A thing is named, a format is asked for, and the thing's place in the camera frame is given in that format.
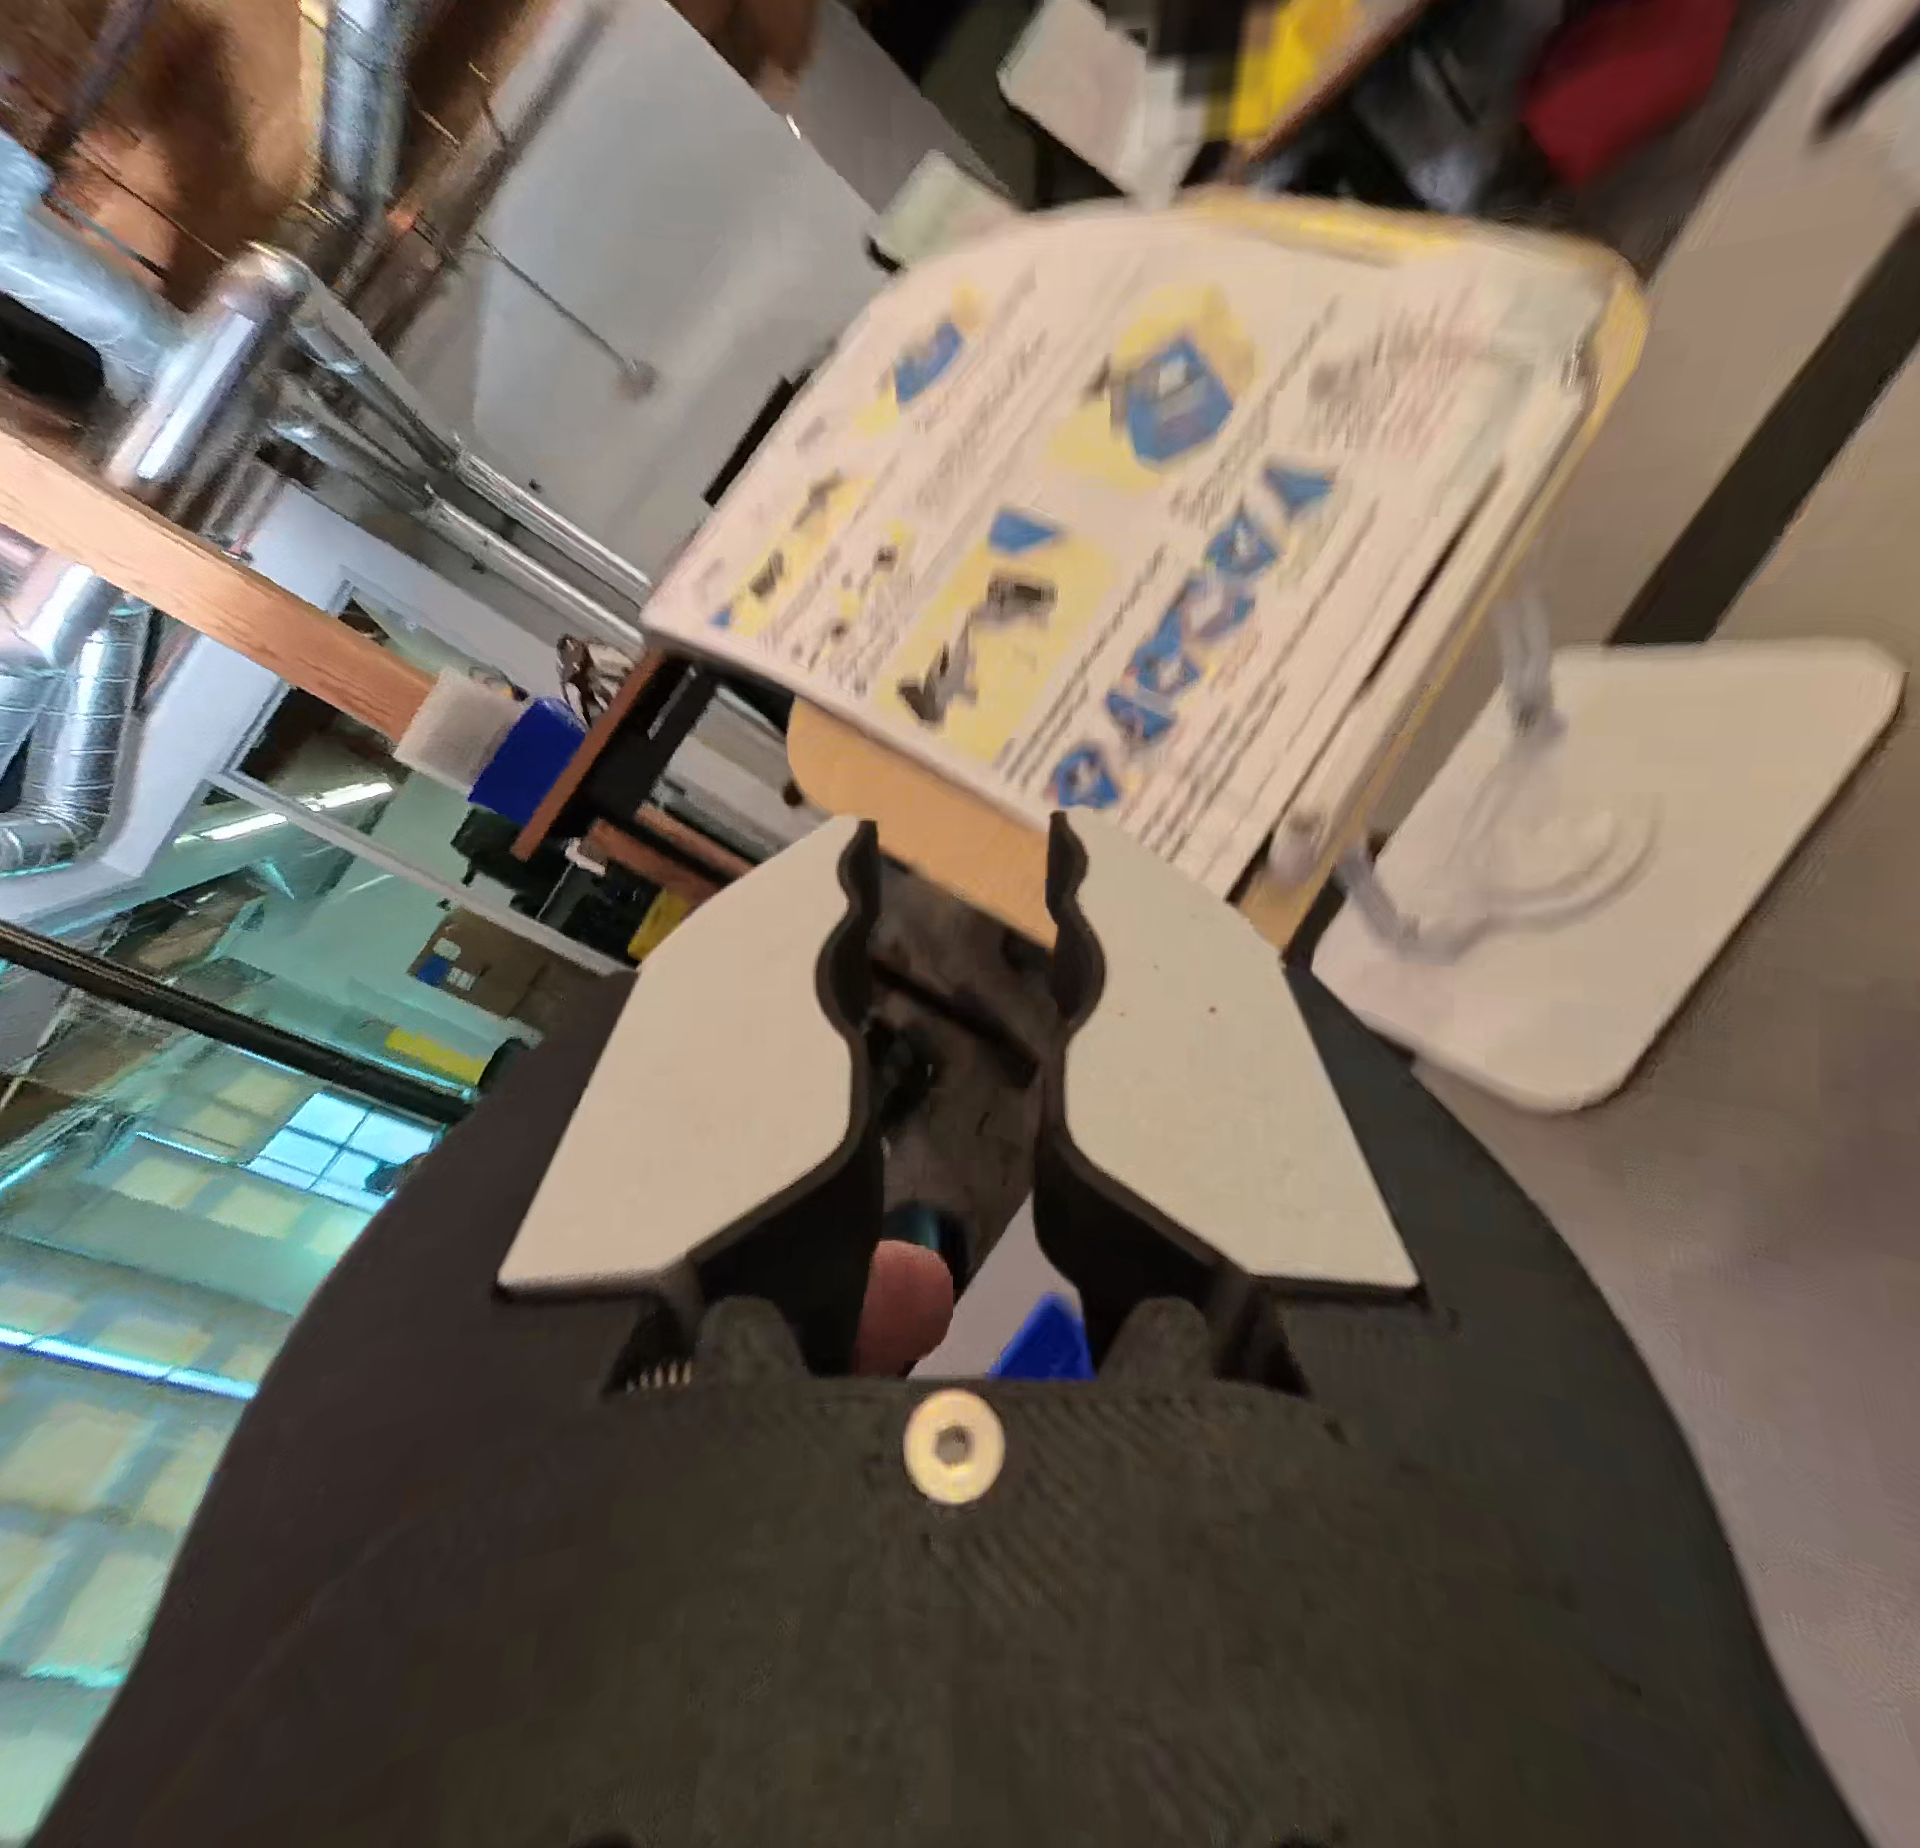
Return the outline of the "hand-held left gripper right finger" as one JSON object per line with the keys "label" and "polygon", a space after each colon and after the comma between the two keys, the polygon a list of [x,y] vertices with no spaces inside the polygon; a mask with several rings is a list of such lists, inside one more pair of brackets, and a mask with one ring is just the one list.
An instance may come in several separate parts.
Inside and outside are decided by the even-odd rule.
{"label": "hand-held left gripper right finger", "polygon": [[1052,999],[1031,1222],[1092,1360],[1176,1298],[1211,1357],[1266,1289],[1395,1307],[1417,1265],[1276,948],[1108,815],[1048,826]]}

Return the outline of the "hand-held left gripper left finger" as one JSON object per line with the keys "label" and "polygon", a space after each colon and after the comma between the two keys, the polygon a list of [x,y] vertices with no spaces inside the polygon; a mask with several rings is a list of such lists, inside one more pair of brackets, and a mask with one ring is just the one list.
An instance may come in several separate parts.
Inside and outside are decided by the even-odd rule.
{"label": "hand-held left gripper left finger", "polygon": [[802,1347],[852,1347],[883,1232],[877,901],[875,826],[829,824],[648,956],[497,1263],[504,1295],[648,1289],[688,1323],[753,1295]]}

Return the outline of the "small blue plastic bin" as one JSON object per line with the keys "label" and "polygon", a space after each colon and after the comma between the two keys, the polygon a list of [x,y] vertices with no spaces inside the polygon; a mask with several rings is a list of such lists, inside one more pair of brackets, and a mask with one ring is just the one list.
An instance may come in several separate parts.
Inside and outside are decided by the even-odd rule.
{"label": "small blue plastic bin", "polygon": [[584,723],[561,697],[522,705],[471,783],[466,803],[511,826],[527,826],[563,780],[584,740]]}

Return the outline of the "printed instruction sheet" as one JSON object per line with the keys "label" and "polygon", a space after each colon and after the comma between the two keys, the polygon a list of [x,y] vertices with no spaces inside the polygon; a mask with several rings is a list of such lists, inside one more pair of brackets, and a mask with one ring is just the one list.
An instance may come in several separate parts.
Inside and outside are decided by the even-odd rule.
{"label": "printed instruction sheet", "polygon": [[1595,266],[1356,218],[1086,201],[890,276],[643,628],[1228,894],[1593,406]]}

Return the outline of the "red plastic bin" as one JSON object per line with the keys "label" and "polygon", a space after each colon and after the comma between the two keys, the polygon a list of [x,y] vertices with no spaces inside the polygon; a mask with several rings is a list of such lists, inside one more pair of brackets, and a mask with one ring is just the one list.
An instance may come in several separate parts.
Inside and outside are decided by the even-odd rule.
{"label": "red plastic bin", "polygon": [[1522,94],[1522,132],[1568,191],[1601,182],[1713,87],[1739,0],[1587,0]]}

